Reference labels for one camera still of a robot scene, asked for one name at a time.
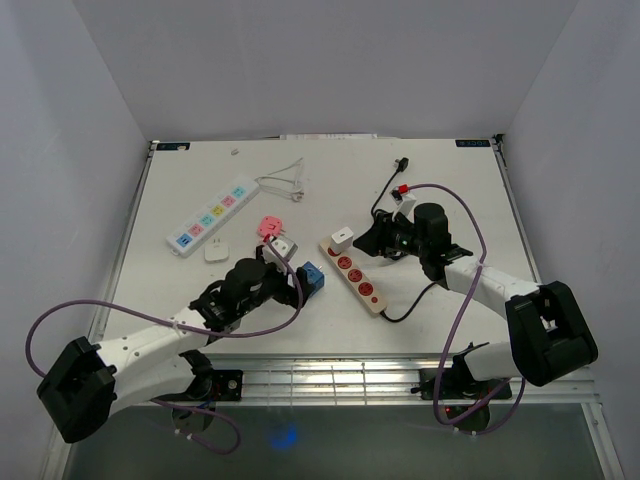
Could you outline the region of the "white usb charger plug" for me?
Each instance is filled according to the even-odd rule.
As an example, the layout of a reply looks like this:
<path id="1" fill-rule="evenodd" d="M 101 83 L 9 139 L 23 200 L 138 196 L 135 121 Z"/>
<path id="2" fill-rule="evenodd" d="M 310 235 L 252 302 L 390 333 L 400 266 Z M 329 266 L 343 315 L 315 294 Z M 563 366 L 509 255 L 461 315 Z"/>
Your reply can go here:
<path id="1" fill-rule="evenodd" d="M 353 244 L 354 232 L 349 227 L 343 227 L 330 236 L 329 248 L 335 254 L 342 253 Z"/>

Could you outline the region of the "beige red power strip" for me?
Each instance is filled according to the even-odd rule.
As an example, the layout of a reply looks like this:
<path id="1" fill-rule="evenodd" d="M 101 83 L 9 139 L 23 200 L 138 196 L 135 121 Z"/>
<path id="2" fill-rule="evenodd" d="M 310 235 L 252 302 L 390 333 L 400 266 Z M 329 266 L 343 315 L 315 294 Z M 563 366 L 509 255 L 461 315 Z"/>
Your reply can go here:
<path id="1" fill-rule="evenodd" d="M 337 253 L 333 250 L 329 237 L 320 241 L 319 249 L 372 316 L 380 315 L 387 308 L 388 302 L 381 290 L 365 275 L 347 251 Z"/>

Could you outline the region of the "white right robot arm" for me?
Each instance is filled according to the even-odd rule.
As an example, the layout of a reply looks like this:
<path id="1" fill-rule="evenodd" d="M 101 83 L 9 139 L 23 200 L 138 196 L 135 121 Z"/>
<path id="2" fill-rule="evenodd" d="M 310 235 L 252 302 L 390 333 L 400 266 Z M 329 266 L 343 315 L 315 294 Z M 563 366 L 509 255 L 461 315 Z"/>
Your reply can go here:
<path id="1" fill-rule="evenodd" d="M 371 257 L 396 253 L 416 257 L 426 277 L 464 295 L 502 317 L 509 339 L 468 346 L 450 367 L 431 380 L 434 393 L 445 390 L 474 397 L 489 381 L 521 378 L 542 387 L 594 363 L 598 347 L 570 287 L 562 282 L 538 284 L 484 265 L 455 244 L 444 209 L 418 205 L 414 218 L 379 212 L 354 247 Z"/>

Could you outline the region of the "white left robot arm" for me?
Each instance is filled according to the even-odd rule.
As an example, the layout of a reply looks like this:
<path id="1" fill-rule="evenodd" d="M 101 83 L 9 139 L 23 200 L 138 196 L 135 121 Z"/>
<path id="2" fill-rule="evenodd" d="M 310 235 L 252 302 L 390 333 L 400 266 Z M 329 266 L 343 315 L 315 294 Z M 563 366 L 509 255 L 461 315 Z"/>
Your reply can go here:
<path id="1" fill-rule="evenodd" d="M 37 396 L 69 444 L 139 403 L 205 401 L 215 373 L 202 348 L 237 337 L 241 319 L 270 300 L 300 310 L 323 285 L 310 262 L 289 275 L 272 262 L 241 259 L 167 320 L 96 344 L 86 337 L 69 342 L 44 373 Z"/>

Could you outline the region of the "pink plug adapter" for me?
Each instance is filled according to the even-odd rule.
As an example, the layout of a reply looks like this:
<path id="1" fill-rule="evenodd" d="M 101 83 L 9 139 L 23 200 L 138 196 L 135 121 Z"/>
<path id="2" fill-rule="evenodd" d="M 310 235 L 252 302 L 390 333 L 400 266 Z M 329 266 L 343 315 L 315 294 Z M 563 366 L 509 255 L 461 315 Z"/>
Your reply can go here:
<path id="1" fill-rule="evenodd" d="M 260 221 L 256 233 L 260 238 L 266 238 L 278 237 L 283 231 L 283 221 L 279 217 L 266 215 Z"/>

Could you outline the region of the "small white plug adapter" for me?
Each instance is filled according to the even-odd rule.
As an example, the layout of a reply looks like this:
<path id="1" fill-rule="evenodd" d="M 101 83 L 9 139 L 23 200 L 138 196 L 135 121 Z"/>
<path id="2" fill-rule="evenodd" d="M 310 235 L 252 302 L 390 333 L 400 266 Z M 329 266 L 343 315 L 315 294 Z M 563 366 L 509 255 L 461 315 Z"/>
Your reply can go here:
<path id="1" fill-rule="evenodd" d="M 204 246 L 204 261 L 208 264 L 225 262 L 230 257 L 230 247 L 226 241 L 215 239 Z"/>

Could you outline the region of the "blue cube socket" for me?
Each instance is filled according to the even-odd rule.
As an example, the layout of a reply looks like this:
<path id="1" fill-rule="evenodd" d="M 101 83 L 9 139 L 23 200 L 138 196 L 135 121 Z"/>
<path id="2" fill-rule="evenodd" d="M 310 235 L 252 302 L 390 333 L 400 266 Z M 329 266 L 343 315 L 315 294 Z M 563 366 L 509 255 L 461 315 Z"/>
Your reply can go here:
<path id="1" fill-rule="evenodd" d="M 321 269 L 310 261 L 305 262 L 302 269 L 306 272 L 308 297 L 311 297 L 324 287 L 325 276 Z"/>

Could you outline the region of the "white multicolour power strip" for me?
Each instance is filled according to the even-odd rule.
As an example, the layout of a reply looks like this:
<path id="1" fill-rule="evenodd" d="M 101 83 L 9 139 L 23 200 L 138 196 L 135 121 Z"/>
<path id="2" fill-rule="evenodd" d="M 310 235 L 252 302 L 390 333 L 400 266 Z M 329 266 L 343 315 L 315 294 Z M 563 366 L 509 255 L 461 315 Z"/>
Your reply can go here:
<path id="1" fill-rule="evenodd" d="M 260 191 L 259 184 L 238 175 L 166 237 L 170 252 L 187 258 L 216 234 Z"/>

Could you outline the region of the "papers at back edge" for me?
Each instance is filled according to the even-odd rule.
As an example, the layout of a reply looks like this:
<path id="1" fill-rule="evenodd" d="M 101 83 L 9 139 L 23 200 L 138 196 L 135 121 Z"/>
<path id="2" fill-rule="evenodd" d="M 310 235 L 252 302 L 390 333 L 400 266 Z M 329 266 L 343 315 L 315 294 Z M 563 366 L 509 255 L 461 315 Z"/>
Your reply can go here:
<path id="1" fill-rule="evenodd" d="M 375 133 L 300 133 L 282 134 L 279 140 L 284 141 L 311 141 L 311 140 L 391 140 L 398 137 L 384 136 Z"/>

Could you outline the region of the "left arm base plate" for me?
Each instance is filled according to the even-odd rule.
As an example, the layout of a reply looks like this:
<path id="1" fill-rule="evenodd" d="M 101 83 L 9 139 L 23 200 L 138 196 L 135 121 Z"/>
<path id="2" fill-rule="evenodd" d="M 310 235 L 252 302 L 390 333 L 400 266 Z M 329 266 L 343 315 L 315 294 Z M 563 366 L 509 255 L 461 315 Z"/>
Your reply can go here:
<path id="1" fill-rule="evenodd" d="M 205 381 L 203 402 L 239 402 L 242 399 L 244 371 L 214 370 Z"/>

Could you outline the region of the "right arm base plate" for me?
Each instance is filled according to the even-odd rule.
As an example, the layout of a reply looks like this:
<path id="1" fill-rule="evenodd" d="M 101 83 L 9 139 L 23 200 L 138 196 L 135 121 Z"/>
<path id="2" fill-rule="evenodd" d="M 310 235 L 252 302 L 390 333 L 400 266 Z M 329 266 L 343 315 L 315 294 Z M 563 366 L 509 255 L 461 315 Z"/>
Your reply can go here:
<path id="1" fill-rule="evenodd" d="M 418 370 L 418 385 L 410 389 L 411 394 L 417 394 L 422 400 L 433 400 L 435 390 L 436 368 L 422 368 Z M 493 391 L 497 391 L 494 399 L 509 400 L 513 393 L 509 384 L 499 389 L 501 379 L 467 383 L 455 380 L 445 370 L 442 374 L 439 399 L 440 400 L 481 400 Z"/>

